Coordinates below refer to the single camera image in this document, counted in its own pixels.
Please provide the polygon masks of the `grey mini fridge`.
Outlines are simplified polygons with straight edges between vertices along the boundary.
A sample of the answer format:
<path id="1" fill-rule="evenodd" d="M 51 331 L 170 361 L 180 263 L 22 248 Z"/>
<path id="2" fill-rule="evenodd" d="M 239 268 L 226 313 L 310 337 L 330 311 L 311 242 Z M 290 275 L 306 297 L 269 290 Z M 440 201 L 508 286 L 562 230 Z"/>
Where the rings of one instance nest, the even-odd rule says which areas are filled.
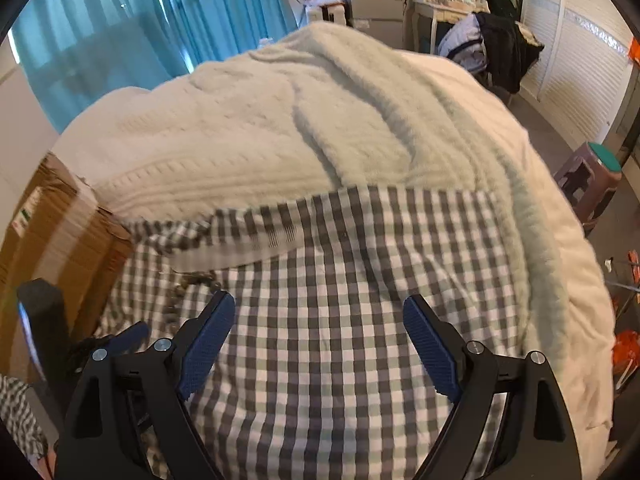
<path id="1" fill-rule="evenodd" d="M 345 0 L 347 24 L 394 49 L 405 47 L 405 0 Z"/>

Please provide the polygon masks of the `pale green fluffy blanket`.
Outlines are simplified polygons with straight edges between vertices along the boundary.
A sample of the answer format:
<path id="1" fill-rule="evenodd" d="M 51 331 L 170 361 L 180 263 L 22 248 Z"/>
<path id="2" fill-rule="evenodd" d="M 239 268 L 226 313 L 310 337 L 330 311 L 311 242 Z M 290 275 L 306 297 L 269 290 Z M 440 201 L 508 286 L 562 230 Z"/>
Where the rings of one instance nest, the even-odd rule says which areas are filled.
<path id="1" fill-rule="evenodd" d="M 582 225 L 527 131 L 459 65 L 317 23 L 152 90 L 115 90 L 55 155 L 125 224 L 194 221 L 344 188 L 484 191 L 518 206 L 521 350 L 549 360 L 582 476 L 605 462 L 612 304 Z"/>

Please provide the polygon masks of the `blue curtain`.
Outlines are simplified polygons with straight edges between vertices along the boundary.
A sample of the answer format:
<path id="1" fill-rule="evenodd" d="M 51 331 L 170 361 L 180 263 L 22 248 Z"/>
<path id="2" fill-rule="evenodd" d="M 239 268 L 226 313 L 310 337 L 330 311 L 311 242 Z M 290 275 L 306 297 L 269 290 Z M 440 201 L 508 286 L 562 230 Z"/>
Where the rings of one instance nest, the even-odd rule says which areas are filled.
<path id="1" fill-rule="evenodd" d="M 295 27 L 288 0 L 29 0 L 11 36 L 39 105 L 63 131 L 108 92 L 153 89 Z"/>

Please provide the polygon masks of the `purple stool green top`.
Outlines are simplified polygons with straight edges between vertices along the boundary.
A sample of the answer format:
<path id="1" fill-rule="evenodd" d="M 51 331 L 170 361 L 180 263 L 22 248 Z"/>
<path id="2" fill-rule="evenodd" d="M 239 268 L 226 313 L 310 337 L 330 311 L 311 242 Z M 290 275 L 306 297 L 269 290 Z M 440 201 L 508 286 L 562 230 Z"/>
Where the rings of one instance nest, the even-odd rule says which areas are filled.
<path id="1" fill-rule="evenodd" d="M 597 225 L 622 177 L 623 168 L 615 155 L 596 142 L 582 144 L 554 174 L 585 236 Z"/>

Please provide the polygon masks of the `white dressing table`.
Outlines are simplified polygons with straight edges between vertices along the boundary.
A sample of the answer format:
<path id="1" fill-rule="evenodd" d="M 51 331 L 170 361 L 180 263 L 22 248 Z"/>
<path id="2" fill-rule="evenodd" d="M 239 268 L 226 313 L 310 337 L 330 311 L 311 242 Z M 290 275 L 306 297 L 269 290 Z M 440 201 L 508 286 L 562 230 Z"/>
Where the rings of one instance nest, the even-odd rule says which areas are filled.
<path id="1" fill-rule="evenodd" d="M 476 4 L 475 6 L 466 6 L 459 9 L 450 4 L 438 4 L 428 1 L 413 0 L 413 11 L 411 15 L 411 31 L 412 43 L 411 47 L 414 52 L 420 51 L 420 18 L 428 18 L 431 21 L 430 33 L 428 34 L 428 53 L 434 54 L 437 47 L 437 29 L 440 23 L 457 24 L 462 18 L 465 18 L 471 12 L 488 12 L 489 6 L 487 2 Z"/>

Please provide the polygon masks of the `brown cardboard box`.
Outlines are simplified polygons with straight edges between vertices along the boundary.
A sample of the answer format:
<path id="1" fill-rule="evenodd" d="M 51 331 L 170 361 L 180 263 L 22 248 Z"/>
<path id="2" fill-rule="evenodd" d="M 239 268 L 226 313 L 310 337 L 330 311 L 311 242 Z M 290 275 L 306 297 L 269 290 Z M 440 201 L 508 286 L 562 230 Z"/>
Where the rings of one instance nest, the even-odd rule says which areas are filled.
<path id="1" fill-rule="evenodd" d="M 96 330 L 131 251 L 129 232 L 93 189 L 55 154 L 44 156 L 1 247 L 1 373 L 36 379 L 18 315 L 18 285 L 43 278 L 61 289 L 70 338 L 81 341 Z"/>

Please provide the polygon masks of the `black clothes on chair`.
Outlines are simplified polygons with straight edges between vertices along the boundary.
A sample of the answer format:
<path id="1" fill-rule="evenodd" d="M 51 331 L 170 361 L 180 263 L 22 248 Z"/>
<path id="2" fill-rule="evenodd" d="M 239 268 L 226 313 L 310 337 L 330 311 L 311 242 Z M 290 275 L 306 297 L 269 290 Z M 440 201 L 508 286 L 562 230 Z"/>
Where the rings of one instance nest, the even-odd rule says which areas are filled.
<path id="1" fill-rule="evenodd" d="M 486 0 L 442 37 L 436 54 L 469 72 L 487 89 L 518 94 L 521 82 L 540 60 L 544 44 L 518 21 L 512 0 Z"/>

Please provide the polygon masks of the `grey checkered bed sheet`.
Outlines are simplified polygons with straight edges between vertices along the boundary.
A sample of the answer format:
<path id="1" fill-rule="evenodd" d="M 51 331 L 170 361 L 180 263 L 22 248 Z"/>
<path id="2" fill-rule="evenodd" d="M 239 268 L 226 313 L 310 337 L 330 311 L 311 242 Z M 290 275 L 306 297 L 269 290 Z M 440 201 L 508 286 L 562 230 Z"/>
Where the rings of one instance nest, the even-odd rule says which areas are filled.
<path id="1" fill-rule="evenodd" d="M 518 206 L 484 191 L 344 188 L 194 221 L 128 220 L 101 334 L 170 337 L 215 289 L 235 322 L 188 411 L 228 479 L 408 479 L 448 414 L 402 324 L 423 296 L 516 356 Z"/>

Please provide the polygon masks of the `white slatted wardrobe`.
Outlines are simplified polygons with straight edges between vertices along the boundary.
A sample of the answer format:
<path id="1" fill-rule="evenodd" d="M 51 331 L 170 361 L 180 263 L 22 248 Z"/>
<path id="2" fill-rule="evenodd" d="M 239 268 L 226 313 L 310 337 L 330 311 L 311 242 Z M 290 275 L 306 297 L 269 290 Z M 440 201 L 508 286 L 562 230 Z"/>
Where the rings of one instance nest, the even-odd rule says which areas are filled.
<path id="1" fill-rule="evenodd" d="M 522 18 L 544 50 L 521 95 L 572 148 L 602 142 L 632 72 L 620 12 L 611 0 L 523 0 Z"/>

